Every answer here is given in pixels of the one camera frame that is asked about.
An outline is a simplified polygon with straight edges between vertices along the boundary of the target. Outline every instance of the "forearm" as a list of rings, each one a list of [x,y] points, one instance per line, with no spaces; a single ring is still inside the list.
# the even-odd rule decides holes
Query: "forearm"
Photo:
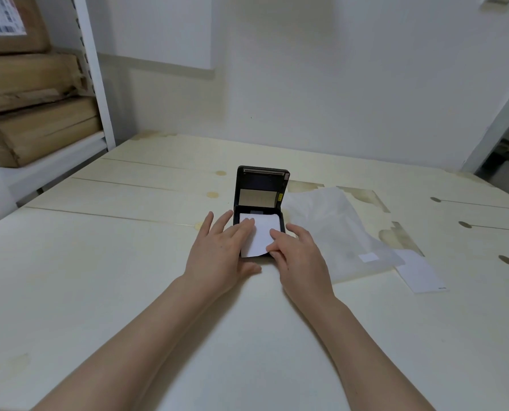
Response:
[[[212,301],[203,289],[177,278],[34,411],[131,409],[178,340]]]
[[[433,410],[340,300],[304,314],[338,368],[352,411]]]

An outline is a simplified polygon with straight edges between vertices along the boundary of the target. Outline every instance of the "hand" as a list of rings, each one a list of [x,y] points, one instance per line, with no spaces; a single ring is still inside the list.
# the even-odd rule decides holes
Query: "hand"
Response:
[[[310,233],[292,223],[287,224],[287,229],[298,238],[272,229],[270,235],[275,241],[266,250],[277,262],[285,292],[306,314],[307,310],[333,300],[334,291],[327,264]]]
[[[231,290],[241,278],[259,273],[255,262],[243,262],[239,258],[241,247],[252,233],[254,219],[245,219],[224,231],[234,214],[223,214],[210,227],[214,214],[209,212],[191,247],[184,278],[202,291],[208,291],[214,299]]]

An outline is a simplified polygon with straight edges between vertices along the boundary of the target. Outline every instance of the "table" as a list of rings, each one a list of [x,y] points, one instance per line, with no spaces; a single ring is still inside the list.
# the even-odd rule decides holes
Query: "table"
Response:
[[[440,169],[156,132],[0,221],[0,409],[32,407],[182,273],[207,212],[232,207],[242,164],[290,170],[295,191],[348,188],[371,234],[400,224],[450,291],[413,294],[389,271],[336,295],[436,409],[509,410],[509,195]],[[141,409],[347,402],[265,261],[193,326]]]

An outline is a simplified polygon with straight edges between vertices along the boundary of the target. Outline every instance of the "person's left hand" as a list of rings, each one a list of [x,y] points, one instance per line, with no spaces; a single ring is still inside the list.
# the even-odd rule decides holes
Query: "person's left hand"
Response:
[[[209,212],[191,248],[184,277],[203,291],[209,291],[215,299],[231,290],[245,277],[261,272],[255,262],[243,262],[239,258],[241,247],[254,228],[254,219],[245,219],[224,231],[234,214],[223,214],[211,228],[214,214]]]

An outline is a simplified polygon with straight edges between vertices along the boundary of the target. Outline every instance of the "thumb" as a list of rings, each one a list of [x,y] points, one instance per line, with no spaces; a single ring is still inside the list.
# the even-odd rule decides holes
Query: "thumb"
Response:
[[[277,268],[279,269],[280,273],[288,269],[287,260],[281,251],[271,251],[270,255],[277,263]]]
[[[240,278],[247,278],[262,272],[262,267],[260,267],[256,262],[240,261],[237,265],[237,272],[239,273]]]

